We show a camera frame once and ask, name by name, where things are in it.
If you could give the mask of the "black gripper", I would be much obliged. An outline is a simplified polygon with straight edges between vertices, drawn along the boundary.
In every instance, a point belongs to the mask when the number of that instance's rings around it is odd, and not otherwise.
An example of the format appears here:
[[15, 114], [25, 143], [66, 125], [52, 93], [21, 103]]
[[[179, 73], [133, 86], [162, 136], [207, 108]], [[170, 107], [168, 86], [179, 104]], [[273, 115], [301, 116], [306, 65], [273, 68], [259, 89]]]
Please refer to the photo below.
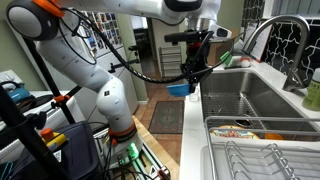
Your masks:
[[[184, 79], [191, 75], [199, 62], [200, 57], [204, 56], [208, 41], [211, 39], [213, 31], [208, 30], [187, 30], [185, 32], [172, 33], [164, 36], [166, 42], [171, 42], [177, 45], [179, 42], [186, 43], [186, 61], [180, 65], [181, 74]], [[197, 85], [200, 82], [200, 75], [192, 78], [192, 93], [195, 92]]]

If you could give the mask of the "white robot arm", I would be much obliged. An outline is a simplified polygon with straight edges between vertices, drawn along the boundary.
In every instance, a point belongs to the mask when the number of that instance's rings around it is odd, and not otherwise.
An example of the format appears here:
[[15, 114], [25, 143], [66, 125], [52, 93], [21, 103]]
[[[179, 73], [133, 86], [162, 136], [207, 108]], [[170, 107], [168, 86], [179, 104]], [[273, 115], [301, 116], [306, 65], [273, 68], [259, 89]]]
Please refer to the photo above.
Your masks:
[[109, 122], [109, 135], [121, 143], [136, 134], [123, 83], [84, 60], [84, 52], [71, 40], [79, 21], [71, 10], [123, 13], [177, 25], [184, 19], [215, 22], [220, 5], [221, 0], [12, 0], [6, 17], [14, 30], [37, 42], [36, 51], [56, 70], [97, 93], [97, 107]]

